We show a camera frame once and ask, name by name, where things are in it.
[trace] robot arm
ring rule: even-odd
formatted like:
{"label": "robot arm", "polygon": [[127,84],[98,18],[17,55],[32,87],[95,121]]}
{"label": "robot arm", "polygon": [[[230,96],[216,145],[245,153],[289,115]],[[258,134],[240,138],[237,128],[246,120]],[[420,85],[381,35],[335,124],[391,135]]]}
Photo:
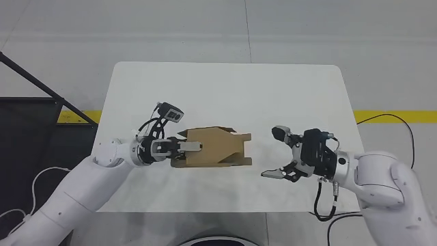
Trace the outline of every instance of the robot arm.
{"label": "robot arm", "polygon": [[338,147],[332,151],[326,147],[326,140],[336,140],[334,135],[318,129],[300,136],[291,134],[287,127],[276,126],[272,133],[290,146],[293,160],[262,176],[297,182],[315,174],[333,184],[335,200],[338,186],[351,190],[378,245],[437,245],[435,217],[426,209],[419,181],[395,156],[386,152],[351,154]]}
{"label": "robot arm", "polygon": [[114,139],[96,145],[94,155],[68,173],[43,207],[34,215],[27,215],[24,224],[0,241],[0,246],[57,246],[111,198],[134,167],[201,149],[198,142],[186,143],[175,137],[159,139],[164,135],[164,125],[168,121],[179,122],[184,114],[166,102],[156,109],[160,117],[153,119],[150,133],[141,138],[136,135],[129,143]]}

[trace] gray floor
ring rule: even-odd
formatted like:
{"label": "gray floor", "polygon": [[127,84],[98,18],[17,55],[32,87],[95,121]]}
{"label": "gray floor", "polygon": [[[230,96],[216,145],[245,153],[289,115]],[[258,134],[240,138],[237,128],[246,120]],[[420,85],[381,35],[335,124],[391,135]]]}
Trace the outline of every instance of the gray floor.
{"label": "gray floor", "polygon": [[[102,109],[120,61],[335,64],[354,110],[436,110],[437,0],[0,0],[0,49],[82,110]],[[0,66],[0,96],[41,92]],[[402,124],[362,124],[369,150],[410,163]],[[412,125],[433,207],[435,124]],[[260,245],[325,245],[306,213],[95,214],[73,245],[176,245],[202,232]],[[362,219],[333,245],[374,245]]]}

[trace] yellow floor line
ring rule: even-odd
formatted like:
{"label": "yellow floor line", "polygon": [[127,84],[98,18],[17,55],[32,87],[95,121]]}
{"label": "yellow floor line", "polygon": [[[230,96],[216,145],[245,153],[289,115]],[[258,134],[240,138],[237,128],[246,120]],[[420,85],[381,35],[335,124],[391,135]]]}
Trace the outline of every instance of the yellow floor line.
{"label": "yellow floor line", "polygon": [[[99,122],[100,117],[102,116],[101,110],[84,111],[84,113],[96,122]],[[374,110],[354,111],[356,122],[360,122],[372,116],[383,114],[383,113],[398,115],[408,123],[428,123],[428,124],[437,123],[437,111],[374,111]],[[80,118],[72,111],[62,111],[57,122],[73,123],[73,124],[86,123],[85,120]],[[389,116],[383,116],[368,121],[368,123],[379,123],[379,124],[399,123],[399,122],[401,121]]]}

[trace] cardboard box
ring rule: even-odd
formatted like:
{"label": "cardboard box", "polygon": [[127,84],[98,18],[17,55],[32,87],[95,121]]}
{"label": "cardboard box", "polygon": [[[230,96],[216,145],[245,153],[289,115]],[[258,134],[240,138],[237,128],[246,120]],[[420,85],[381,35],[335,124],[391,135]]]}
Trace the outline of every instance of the cardboard box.
{"label": "cardboard box", "polygon": [[251,134],[232,134],[232,128],[212,126],[192,128],[179,132],[187,141],[198,141],[202,150],[186,152],[185,159],[172,159],[171,166],[183,167],[226,167],[252,165],[252,158],[244,157],[244,142]]}

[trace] white table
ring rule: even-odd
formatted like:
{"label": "white table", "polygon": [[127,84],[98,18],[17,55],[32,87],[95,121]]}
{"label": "white table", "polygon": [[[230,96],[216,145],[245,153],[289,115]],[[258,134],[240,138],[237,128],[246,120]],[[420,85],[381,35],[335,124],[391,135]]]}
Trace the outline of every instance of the white table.
{"label": "white table", "polygon": [[[252,133],[246,156],[253,165],[174,169],[165,161],[134,169],[100,211],[308,211],[317,191],[315,176],[297,183],[260,176],[292,158],[291,150],[273,139],[271,128],[289,126],[294,133],[320,128],[334,133],[343,150],[363,151],[336,66],[121,62],[113,71],[96,143],[129,139],[158,101],[185,113],[180,123],[168,123],[167,137],[200,126]],[[320,211],[330,210],[332,200],[332,186],[325,184]],[[341,190],[337,210],[358,210],[355,195]]]}

